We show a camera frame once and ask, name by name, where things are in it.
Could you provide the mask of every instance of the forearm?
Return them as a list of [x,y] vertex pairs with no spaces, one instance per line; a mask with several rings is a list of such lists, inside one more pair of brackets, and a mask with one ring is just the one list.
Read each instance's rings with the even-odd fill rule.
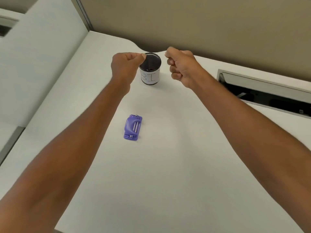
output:
[[241,160],[300,227],[311,230],[311,152],[208,73],[198,80],[194,92]]
[[[46,232],[49,224],[53,227],[57,223],[87,173],[124,95],[123,88],[109,83],[92,104],[36,156],[1,200],[0,216],[5,213],[1,220],[10,220],[12,224],[18,221],[23,226],[22,219],[27,226],[42,226],[41,232]],[[13,225],[2,221],[1,226],[19,232],[12,231]]]

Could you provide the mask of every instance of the purple plastic object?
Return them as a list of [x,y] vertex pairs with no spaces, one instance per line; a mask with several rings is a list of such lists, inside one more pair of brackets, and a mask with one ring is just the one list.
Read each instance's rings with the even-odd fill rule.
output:
[[130,115],[125,123],[124,139],[137,141],[141,124],[142,117],[138,115]]

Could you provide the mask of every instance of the hand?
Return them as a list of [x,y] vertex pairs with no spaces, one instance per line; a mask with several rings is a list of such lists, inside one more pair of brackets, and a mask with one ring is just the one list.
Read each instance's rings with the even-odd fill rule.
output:
[[115,54],[111,62],[111,82],[124,86],[126,93],[128,93],[137,69],[144,62],[145,58],[146,55],[140,53],[127,52]]
[[169,70],[172,73],[172,78],[181,81],[187,88],[193,89],[200,77],[207,73],[189,50],[177,50],[174,47],[169,47],[165,56],[168,58],[167,64],[170,65]]

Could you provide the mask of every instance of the skin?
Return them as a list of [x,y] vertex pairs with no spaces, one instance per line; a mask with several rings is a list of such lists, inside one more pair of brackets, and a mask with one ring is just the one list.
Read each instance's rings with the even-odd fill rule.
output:
[[[311,232],[311,152],[231,94],[190,51],[170,47],[165,55],[172,78],[193,90],[259,183],[304,232]],[[138,53],[113,57],[113,76],[108,85],[36,156],[0,201],[0,232],[53,231],[91,166],[145,57]]]

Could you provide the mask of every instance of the person's right arm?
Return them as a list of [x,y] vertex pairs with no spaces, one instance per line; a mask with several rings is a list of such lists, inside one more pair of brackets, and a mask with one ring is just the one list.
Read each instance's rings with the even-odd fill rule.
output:
[[229,92],[190,51],[170,47],[165,55],[172,78],[193,90],[259,183],[304,232],[311,232],[311,151]]

